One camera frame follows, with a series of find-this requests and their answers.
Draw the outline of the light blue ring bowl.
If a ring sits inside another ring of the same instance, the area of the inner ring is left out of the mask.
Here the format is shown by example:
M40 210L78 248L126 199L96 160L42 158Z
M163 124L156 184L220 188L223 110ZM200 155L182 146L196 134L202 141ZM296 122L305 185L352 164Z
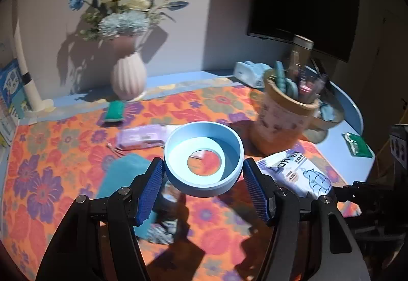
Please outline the light blue ring bowl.
M223 194L241 175L244 146L230 127L210 121L177 127L164 145L169 181L180 192L194 197Z

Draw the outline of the green packet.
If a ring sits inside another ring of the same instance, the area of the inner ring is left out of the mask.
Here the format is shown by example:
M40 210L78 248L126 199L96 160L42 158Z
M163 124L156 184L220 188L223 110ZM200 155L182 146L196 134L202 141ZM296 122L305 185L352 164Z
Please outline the green packet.
M343 133L342 136L345 139L351 156L373 158L373 153L361 136L349 132Z

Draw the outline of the white tissue packet with print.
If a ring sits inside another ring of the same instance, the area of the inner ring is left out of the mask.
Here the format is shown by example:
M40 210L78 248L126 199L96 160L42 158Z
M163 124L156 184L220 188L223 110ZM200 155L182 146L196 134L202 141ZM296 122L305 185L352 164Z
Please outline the white tissue packet with print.
M328 195L332 188L330 179L301 152L286 150L267 156L257 162L261 172L271 176L278 186L283 186L299 197Z

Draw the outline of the teal cloth pouch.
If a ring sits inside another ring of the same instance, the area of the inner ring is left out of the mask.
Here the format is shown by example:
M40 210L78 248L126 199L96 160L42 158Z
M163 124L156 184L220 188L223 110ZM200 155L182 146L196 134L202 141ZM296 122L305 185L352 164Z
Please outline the teal cloth pouch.
M96 198L109 197L121 187L130 187L134 178L144 174L150 164L149 160L137 154L128 154L119 159L114 159L111 156L110 159L110 163L108 161L102 162L106 172L95 196ZM133 228L136 237L155 244L169 245L174 243L177 221L170 221L170 229L162 225L159 218L164 213L163 208L162 194L159 193L149 218L141 226Z

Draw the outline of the amber glass plate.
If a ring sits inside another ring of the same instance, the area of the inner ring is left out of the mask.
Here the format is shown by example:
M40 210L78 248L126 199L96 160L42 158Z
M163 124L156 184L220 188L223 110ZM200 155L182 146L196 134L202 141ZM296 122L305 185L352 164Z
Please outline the amber glass plate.
M319 107L301 138L314 144L321 143L327 137L328 130L337 126L344 118L340 102L333 94L326 92L320 96Z

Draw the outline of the clear plastic straw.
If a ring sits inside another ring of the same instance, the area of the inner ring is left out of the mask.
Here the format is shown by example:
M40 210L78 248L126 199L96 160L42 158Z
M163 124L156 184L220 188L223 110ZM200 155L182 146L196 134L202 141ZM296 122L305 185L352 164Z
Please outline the clear plastic straw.
M113 147L111 143L107 143L107 148L108 148L115 156L117 156L117 158L121 158L121 157L124 156L124 153L123 153L121 150L119 150L119 149Z

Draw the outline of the brown paper pen holder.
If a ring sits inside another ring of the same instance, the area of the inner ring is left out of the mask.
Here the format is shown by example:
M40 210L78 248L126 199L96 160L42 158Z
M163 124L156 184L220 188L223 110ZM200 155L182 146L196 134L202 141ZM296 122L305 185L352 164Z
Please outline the brown paper pen holder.
M264 73L263 82L263 97L250 138L259 152L271 155L296 144L309 127L319 99L305 104L290 98L276 86L271 69Z

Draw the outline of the purple wet wipes pack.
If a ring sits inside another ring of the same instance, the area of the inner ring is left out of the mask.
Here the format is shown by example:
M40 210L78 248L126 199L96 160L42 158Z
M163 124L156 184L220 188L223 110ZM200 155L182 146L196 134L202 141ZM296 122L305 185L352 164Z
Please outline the purple wet wipes pack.
M141 150L164 146L168 135L167 126L158 124L127 128L117 133L116 147L121 150Z

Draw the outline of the green small pouch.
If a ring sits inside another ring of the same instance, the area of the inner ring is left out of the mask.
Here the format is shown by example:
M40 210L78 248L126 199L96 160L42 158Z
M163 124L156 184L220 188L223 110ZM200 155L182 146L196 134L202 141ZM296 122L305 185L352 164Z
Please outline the green small pouch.
M123 101L112 101L107 107L107 111L104 115L104 122L117 123L124 119L125 104Z

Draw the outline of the stack of books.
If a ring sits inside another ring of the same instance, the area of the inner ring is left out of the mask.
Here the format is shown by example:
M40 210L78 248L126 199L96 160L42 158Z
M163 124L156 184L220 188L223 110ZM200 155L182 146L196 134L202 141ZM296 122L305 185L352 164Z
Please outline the stack of books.
M30 110L16 58L1 69L0 83L1 145L11 146L19 120Z

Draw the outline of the beige thermos bottle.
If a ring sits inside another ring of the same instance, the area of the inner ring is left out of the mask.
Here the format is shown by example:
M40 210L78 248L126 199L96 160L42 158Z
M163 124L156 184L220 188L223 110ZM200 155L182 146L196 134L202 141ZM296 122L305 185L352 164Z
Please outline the beige thermos bottle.
M294 35L290 53L289 72L294 72L306 65L313 50L313 41L300 35Z

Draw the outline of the pink ribbed vase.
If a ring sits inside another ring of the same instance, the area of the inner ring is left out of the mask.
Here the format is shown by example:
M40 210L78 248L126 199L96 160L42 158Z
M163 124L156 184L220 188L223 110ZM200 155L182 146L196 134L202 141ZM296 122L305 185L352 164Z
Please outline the pink ribbed vase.
M136 99L147 84L147 70L136 50L136 36L118 36L111 44L117 60L111 72L112 89L120 100Z

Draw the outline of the black television screen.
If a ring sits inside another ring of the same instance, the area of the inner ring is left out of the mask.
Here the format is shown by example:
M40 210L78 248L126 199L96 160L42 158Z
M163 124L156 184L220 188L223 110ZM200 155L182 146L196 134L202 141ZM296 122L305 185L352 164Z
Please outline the black television screen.
M283 42L302 36L313 49L349 61L360 0L251 0L247 33Z

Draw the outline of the artificial flower bouquet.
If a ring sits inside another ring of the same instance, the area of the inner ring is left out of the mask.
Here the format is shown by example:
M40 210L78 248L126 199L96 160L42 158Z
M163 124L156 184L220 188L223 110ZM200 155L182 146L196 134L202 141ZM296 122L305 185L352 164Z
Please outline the artificial flower bouquet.
M82 14L86 28L79 31L85 41L113 40L119 36L140 36L157 27L170 11L179 11L187 1L163 0L69 0L71 11L88 9Z

